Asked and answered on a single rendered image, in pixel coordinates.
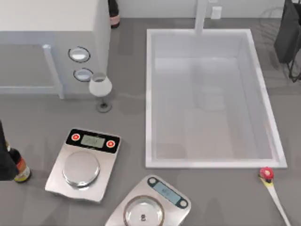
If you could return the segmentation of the clear wine glass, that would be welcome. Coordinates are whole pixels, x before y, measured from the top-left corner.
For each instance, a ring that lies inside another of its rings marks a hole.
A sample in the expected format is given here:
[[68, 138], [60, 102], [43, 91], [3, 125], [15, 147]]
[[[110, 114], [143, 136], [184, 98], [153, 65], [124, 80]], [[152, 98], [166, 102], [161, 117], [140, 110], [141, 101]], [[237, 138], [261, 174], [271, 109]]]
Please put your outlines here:
[[112, 83], [104, 73], [94, 73], [89, 82], [90, 93], [98, 98], [96, 109], [100, 113], [107, 113], [111, 110], [112, 105], [105, 100], [112, 91]]

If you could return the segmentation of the white sink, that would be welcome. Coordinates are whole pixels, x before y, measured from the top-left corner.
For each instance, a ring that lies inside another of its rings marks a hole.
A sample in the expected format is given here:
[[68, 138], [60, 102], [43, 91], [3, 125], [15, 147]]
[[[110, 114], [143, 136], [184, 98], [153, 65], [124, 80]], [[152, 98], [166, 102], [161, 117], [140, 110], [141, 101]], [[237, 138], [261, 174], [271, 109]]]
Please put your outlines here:
[[249, 29], [148, 29], [145, 166], [286, 168]]

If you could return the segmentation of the small microwave knob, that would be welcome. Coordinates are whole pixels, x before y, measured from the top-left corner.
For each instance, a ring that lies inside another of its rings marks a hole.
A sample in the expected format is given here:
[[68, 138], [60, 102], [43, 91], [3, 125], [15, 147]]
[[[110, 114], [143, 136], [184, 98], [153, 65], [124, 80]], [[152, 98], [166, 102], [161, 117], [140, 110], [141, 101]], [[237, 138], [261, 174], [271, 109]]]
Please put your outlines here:
[[88, 68], [81, 68], [73, 72], [73, 77], [80, 82], [90, 82], [93, 72]]

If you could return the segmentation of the steel scale with black panel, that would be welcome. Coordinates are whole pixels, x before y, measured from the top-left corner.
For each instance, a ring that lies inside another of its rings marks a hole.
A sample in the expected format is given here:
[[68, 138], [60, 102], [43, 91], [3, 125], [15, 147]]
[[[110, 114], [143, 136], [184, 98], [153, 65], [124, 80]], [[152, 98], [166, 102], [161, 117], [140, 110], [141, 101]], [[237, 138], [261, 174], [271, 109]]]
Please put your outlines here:
[[72, 128], [51, 169], [45, 190], [100, 203], [119, 153], [121, 137]]

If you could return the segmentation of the steel scale with blue display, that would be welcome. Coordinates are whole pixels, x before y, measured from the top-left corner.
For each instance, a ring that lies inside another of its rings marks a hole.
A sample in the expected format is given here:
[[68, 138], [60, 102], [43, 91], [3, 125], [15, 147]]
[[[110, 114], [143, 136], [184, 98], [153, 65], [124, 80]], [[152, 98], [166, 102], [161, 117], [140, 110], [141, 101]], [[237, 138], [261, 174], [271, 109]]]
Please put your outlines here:
[[104, 226], [182, 226], [190, 199], [157, 175], [145, 176], [111, 213]]

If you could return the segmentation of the large microwave knob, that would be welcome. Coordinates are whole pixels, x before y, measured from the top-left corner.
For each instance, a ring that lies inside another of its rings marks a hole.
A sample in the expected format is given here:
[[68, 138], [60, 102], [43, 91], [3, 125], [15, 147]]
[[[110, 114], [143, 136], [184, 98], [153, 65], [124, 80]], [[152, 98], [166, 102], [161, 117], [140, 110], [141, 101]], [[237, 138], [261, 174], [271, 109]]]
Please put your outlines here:
[[91, 55], [86, 48], [76, 47], [68, 50], [68, 57], [76, 63], [84, 63], [90, 59]]

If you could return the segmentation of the dark bottle with pink label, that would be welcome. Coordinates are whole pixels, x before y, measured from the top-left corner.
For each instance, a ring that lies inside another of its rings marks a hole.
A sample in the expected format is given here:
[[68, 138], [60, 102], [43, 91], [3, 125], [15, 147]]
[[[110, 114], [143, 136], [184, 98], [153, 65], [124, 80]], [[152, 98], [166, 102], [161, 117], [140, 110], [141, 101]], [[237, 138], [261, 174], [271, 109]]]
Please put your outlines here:
[[120, 15], [117, 0], [108, 0], [111, 29], [119, 27]]

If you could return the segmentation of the tall white tap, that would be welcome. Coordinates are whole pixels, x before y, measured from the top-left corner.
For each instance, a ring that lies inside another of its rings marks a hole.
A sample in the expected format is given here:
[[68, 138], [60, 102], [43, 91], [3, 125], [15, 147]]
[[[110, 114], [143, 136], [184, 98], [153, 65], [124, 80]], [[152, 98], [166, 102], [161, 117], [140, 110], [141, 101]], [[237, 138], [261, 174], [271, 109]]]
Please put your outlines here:
[[203, 31], [207, 5], [208, 0], [197, 0], [195, 16], [195, 33], [197, 36], [201, 36]]

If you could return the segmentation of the white spoon with red flower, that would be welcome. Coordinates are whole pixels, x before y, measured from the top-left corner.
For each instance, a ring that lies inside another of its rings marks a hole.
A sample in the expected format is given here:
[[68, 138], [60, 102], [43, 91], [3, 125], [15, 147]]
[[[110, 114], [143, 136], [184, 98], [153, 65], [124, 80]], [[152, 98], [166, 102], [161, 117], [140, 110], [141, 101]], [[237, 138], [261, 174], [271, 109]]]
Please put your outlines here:
[[282, 204], [280, 202], [280, 199], [277, 195], [275, 186], [274, 186], [274, 171], [270, 167], [263, 167], [259, 170], [259, 178], [264, 184], [264, 186], [267, 188], [275, 206], [277, 207], [280, 215], [282, 216], [282, 219], [286, 226], [292, 226], [284, 208], [282, 207]]

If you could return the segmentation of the dark bottle with orange label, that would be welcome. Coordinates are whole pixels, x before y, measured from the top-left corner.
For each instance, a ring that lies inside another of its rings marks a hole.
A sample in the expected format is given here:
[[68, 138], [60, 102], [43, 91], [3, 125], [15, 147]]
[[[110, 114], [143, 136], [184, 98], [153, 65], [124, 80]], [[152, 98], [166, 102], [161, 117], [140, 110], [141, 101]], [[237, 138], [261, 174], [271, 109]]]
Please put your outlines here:
[[31, 177], [31, 170], [27, 166], [24, 158], [21, 156], [20, 152], [17, 149], [12, 148], [7, 141], [6, 146], [8, 153], [10, 154], [18, 169], [18, 174], [15, 176], [14, 181], [17, 183], [24, 183], [28, 181]]

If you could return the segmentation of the pale microwave oven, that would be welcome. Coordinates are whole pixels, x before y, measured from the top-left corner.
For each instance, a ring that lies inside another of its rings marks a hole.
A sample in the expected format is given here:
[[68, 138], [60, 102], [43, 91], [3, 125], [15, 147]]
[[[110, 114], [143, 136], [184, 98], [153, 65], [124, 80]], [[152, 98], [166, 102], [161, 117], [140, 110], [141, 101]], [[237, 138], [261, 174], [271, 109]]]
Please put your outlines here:
[[[0, 0], [0, 95], [58, 95], [42, 48], [48, 44], [64, 98], [89, 96], [89, 82], [73, 72], [107, 73], [110, 39], [107, 0]], [[68, 57], [76, 47], [90, 52], [87, 62]]]

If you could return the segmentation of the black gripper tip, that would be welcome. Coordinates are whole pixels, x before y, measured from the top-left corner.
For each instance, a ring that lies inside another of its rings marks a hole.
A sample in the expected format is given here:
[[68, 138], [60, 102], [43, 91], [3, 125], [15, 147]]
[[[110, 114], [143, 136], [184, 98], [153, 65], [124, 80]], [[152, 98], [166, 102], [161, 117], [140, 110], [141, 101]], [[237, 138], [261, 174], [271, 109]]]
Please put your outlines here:
[[16, 164], [7, 150], [2, 122], [0, 120], [0, 181], [11, 181], [18, 173]]

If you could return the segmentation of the white wall socket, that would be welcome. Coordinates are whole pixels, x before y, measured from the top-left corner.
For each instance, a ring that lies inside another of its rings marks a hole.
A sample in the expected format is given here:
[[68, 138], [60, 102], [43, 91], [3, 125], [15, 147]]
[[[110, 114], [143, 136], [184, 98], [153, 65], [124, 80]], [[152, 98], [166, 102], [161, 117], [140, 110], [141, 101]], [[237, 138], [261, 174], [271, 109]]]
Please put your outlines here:
[[222, 17], [222, 7], [214, 6], [212, 7], [211, 19], [221, 19]]

